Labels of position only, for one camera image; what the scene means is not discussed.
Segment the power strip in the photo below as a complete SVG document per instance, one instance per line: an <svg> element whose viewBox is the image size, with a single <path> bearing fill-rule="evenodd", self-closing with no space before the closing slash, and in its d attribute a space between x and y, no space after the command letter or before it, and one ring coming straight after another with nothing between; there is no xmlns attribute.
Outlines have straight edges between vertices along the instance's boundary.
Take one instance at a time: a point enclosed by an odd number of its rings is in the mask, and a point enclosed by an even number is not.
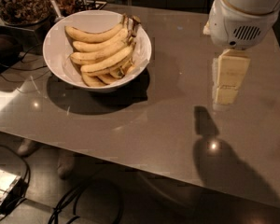
<svg viewBox="0 0 280 224"><path fill-rule="evenodd" d="M17 196L15 188L20 184L21 177L0 169L0 213L4 213L7 203Z"/></svg>

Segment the tabletop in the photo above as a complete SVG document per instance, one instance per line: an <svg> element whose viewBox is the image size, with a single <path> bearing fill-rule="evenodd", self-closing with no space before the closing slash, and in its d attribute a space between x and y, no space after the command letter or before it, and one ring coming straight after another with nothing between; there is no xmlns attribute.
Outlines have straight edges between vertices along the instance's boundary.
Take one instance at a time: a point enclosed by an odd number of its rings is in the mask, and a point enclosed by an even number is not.
<svg viewBox="0 0 280 224"><path fill-rule="evenodd" d="M137 15L152 43L147 69L129 85L72 87L42 56L0 74L0 131L105 161L280 207L280 48L273 31L248 51L234 105L213 109L206 14L106 6Z"/></svg>

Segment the black object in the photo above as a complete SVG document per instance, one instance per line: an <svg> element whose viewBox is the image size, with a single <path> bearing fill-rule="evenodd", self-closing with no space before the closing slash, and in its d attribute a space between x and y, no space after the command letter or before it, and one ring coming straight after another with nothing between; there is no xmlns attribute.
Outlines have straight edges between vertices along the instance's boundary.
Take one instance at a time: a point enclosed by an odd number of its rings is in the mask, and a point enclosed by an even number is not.
<svg viewBox="0 0 280 224"><path fill-rule="evenodd" d="M21 59L19 56L22 51L22 44L14 37L0 35L0 73L18 62Z"/></svg>

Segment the floor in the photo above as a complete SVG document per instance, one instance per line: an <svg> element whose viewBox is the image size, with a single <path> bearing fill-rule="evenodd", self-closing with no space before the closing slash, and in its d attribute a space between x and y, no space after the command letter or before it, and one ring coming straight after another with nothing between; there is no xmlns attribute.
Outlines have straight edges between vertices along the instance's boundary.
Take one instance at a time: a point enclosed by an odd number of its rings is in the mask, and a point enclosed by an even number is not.
<svg viewBox="0 0 280 224"><path fill-rule="evenodd" d="M27 170L24 162L6 149L16 151L20 144L19 137L0 133L0 169L23 176ZM76 155L73 174L61 180L56 168L59 152L56 147L40 145L25 158L31 171L26 200L8 216L0 216L0 219L5 217L0 223L54 223L49 222L53 208L68 190L88 178L91 182L86 182L87 188L80 192L76 205L80 218L73 223L280 224L280 209L206 189L194 189L199 198L186 209L183 204L152 195L139 179L143 173L81 155ZM74 207L74 202L69 203L59 214L58 223L72 223L68 221L74 217ZM123 215L116 222L120 208Z"/></svg>

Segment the fruit bowl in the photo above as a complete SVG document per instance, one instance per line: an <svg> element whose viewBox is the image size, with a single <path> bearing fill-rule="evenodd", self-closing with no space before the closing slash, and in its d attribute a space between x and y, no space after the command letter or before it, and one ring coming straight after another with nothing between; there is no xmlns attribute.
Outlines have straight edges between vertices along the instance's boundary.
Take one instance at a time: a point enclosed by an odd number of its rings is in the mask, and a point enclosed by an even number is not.
<svg viewBox="0 0 280 224"><path fill-rule="evenodd" d="M122 20L122 14L106 10L89 10L72 14L51 27L43 44L44 61L59 79L88 91L111 92L128 84L147 67L151 56L151 43L141 25L137 28L133 51L134 70L123 78L103 87L90 87L82 79L80 69L74 65L70 55L75 51L73 40L65 33L65 26L76 27L88 33L102 33Z"/></svg>

